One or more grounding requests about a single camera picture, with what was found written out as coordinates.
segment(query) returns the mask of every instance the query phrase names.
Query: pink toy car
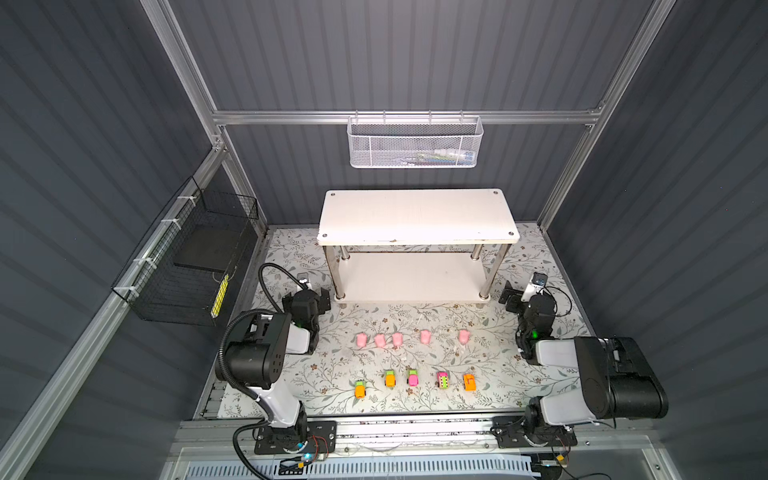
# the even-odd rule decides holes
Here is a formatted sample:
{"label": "pink toy car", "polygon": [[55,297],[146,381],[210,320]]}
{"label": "pink toy car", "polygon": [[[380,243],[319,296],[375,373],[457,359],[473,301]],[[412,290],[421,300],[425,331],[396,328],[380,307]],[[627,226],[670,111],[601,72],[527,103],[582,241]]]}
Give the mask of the pink toy car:
{"label": "pink toy car", "polygon": [[417,374],[414,369],[410,369],[408,371],[408,384],[410,386],[418,386],[419,385],[419,374]]}
{"label": "pink toy car", "polygon": [[448,373],[437,372],[437,386],[443,390],[448,388]]}

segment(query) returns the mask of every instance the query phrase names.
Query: toy car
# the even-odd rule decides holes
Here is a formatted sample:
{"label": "toy car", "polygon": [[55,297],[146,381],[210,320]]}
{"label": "toy car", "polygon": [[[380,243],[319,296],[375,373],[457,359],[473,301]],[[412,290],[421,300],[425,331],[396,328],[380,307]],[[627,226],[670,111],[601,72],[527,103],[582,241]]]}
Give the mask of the toy car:
{"label": "toy car", "polygon": [[471,373],[464,375],[464,390],[467,392],[474,392],[477,390],[477,386],[475,385],[475,376]]}
{"label": "toy car", "polygon": [[414,369],[408,371],[408,384],[410,386],[417,386],[419,384],[419,374]]}
{"label": "toy car", "polygon": [[384,377],[384,383],[389,387],[392,388],[395,386],[395,370],[387,370],[386,376]]}
{"label": "toy car", "polygon": [[366,396],[366,383],[362,380],[358,381],[357,384],[355,384],[355,397],[358,399],[363,399]]}
{"label": "toy car", "polygon": [[448,373],[437,372],[437,386],[443,390],[448,388]]}

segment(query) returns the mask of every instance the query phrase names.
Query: floral tablecloth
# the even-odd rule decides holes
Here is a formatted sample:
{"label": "floral tablecloth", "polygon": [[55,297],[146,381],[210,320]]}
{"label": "floral tablecloth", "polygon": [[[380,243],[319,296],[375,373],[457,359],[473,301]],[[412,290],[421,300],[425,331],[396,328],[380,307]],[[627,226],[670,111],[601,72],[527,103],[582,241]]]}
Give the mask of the floral tablecloth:
{"label": "floral tablecloth", "polygon": [[[519,223],[521,240],[513,245],[496,276],[491,302],[485,305],[362,305],[347,303],[320,317],[320,341],[311,356],[286,357],[282,379],[301,399],[310,415],[365,412],[444,412],[449,410],[496,409],[523,406],[531,396],[547,395],[573,389],[578,372],[573,369],[534,367],[520,358],[515,347],[517,318],[499,304],[499,293],[506,280],[522,288],[533,271],[549,275],[549,285],[568,291],[562,275],[534,223]],[[270,241],[266,260],[286,267],[292,273],[307,272],[315,290],[321,286],[333,291],[322,247],[316,241],[317,229],[278,229]],[[382,247],[388,251],[466,251],[472,246]],[[486,271],[498,246],[482,251]],[[377,250],[366,247],[365,251]],[[295,286],[281,272],[265,270],[265,281],[276,298]],[[568,299],[554,292],[558,309],[568,309]],[[254,307],[268,307],[261,289]],[[428,329],[432,341],[424,345],[419,332]],[[471,338],[459,344],[458,332],[467,329]],[[392,334],[403,334],[403,345],[392,345]],[[359,348],[356,334],[365,333],[368,345]],[[376,347],[373,337],[383,333],[384,349]],[[557,318],[554,334],[558,337],[588,335],[581,314],[574,305],[567,316]],[[384,385],[385,371],[395,371],[396,386]],[[416,369],[419,386],[407,383],[407,370]],[[437,372],[447,372],[449,388],[437,388]],[[462,377],[475,376],[477,390],[466,392]],[[355,384],[366,382],[364,399],[355,397]],[[219,408],[220,418],[259,417],[255,402],[227,386]]]}

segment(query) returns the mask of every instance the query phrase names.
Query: white vent grille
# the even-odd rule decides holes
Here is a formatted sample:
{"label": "white vent grille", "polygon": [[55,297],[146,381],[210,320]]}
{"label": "white vent grille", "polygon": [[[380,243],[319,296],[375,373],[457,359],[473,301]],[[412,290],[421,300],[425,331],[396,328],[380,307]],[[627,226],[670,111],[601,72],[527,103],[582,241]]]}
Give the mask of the white vent grille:
{"label": "white vent grille", "polygon": [[[255,460],[253,466],[270,478],[277,476],[277,460]],[[299,475],[280,475],[279,478],[388,478],[428,475],[520,475],[526,478],[541,474],[531,470],[531,459],[520,455],[423,455],[402,457],[329,458],[304,468]],[[187,480],[245,480],[253,478],[238,461],[191,462]]]}
{"label": "white vent grille", "polygon": [[477,164],[480,117],[430,121],[350,117],[349,163],[355,168],[471,168]]}

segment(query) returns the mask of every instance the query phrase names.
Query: white bench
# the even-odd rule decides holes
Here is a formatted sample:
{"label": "white bench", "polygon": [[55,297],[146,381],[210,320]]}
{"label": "white bench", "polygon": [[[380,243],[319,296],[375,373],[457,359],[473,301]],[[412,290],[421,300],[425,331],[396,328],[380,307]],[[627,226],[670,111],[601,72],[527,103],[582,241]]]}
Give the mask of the white bench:
{"label": "white bench", "polygon": [[[329,190],[317,241],[336,300],[351,303],[483,303],[520,233],[498,189]],[[500,243],[490,274],[484,244]],[[475,245],[472,253],[349,253],[348,246]],[[334,247],[341,247],[340,259]]]}

